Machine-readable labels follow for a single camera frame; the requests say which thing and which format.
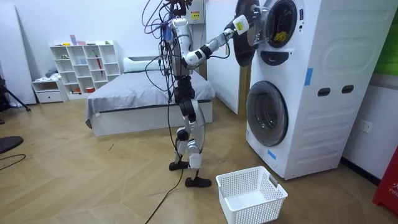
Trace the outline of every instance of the yellow sticker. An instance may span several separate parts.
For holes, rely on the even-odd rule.
[[[191,19],[200,19],[200,11],[192,11]]]
[[[236,28],[238,28],[239,31],[243,30],[243,26],[241,22],[236,23]]]

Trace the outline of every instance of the robot leg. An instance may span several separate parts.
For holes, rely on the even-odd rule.
[[[198,177],[201,167],[202,149],[205,143],[205,117],[197,100],[191,100],[192,108],[195,112],[195,119],[191,117],[189,127],[193,135],[193,139],[187,144],[189,153],[189,168],[191,169],[191,177],[185,180],[186,187],[209,187],[211,180]]]
[[[185,127],[177,130],[177,139],[175,141],[176,149],[174,150],[175,158],[174,162],[171,162],[169,165],[170,171],[188,168],[188,162],[181,161],[185,150],[187,149],[189,135],[191,133],[187,116],[184,117],[184,123]]]

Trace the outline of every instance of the stacked washer and dryer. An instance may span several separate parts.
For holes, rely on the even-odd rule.
[[[396,0],[262,0],[246,139],[284,179],[338,166]]]

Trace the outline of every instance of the pillow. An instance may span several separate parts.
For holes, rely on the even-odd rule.
[[[124,73],[143,72],[143,71],[145,71],[145,67],[147,67],[147,71],[160,70],[158,59],[154,60],[153,62],[150,62],[150,64],[148,65],[149,62],[150,62],[150,60],[133,61],[129,58],[123,58],[123,65],[124,65],[123,72]]]

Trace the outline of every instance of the gray bedsheet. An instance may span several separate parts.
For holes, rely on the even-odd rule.
[[[166,90],[165,77],[160,71],[148,71],[148,76],[159,88]],[[212,100],[216,91],[197,72],[191,75],[196,100]],[[125,73],[92,93],[86,101],[86,124],[91,128],[90,118],[96,113],[125,110],[145,106],[167,105],[167,92],[156,88],[145,72]]]

